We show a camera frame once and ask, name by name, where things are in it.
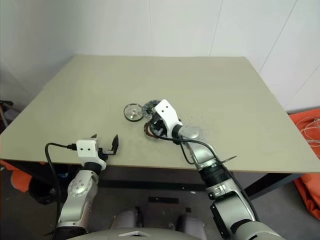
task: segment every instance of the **metal disc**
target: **metal disc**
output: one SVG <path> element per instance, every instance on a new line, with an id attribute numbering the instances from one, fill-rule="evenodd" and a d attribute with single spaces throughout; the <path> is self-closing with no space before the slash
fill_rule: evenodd
<path id="1" fill-rule="evenodd" d="M 125 106 L 123 114 L 130 122 L 137 122 L 144 117 L 142 114 L 142 106 L 138 103 L 130 103 Z"/>

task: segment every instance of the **white cable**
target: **white cable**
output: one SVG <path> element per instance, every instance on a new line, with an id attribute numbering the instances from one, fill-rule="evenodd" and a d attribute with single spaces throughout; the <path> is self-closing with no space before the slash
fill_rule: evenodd
<path id="1" fill-rule="evenodd" d="M 302 121 L 306 120 L 306 119 L 310 119 L 312 118 L 313 121 L 308 123 L 303 129 L 299 129 L 298 125 L 302 123 Z M 320 147 L 320 139 L 314 139 L 312 137 L 310 137 L 306 130 L 310 130 L 310 129 L 319 129 L 320 130 L 320 118 L 314 117 L 314 116 L 307 116 L 302 118 L 301 120 L 299 120 L 295 125 L 296 127 L 299 129 L 300 133 L 305 135 L 305 140 L 307 141 L 307 143 L 309 144 L 310 147 L 313 148 L 318 148 Z"/>

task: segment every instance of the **table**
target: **table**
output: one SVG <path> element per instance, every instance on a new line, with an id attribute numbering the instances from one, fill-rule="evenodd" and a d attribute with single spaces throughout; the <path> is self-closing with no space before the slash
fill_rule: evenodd
<path id="1" fill-rule="evenodd" d="M 226 163 L 231 171 L 285 173 L 267 174 L 264 185 L 249 187 L 251 196 L 320 172 L 320 161 L 245 57 L 77 55 L 1 134 L 1 158 L 38 166 L 48 142 L 67 145 L 98 134 L 107 149 L 118 134 L 111 166 L 194 169 L 175 144 L 145 137 L 146 120 L 123 115 L 129 103 L 162 99 L 185 125 L 202 128 L 221 160 L 237 156 Z M 54 163 L 79 163 L 63 148 L 52 147 L 50 155 Z"/>

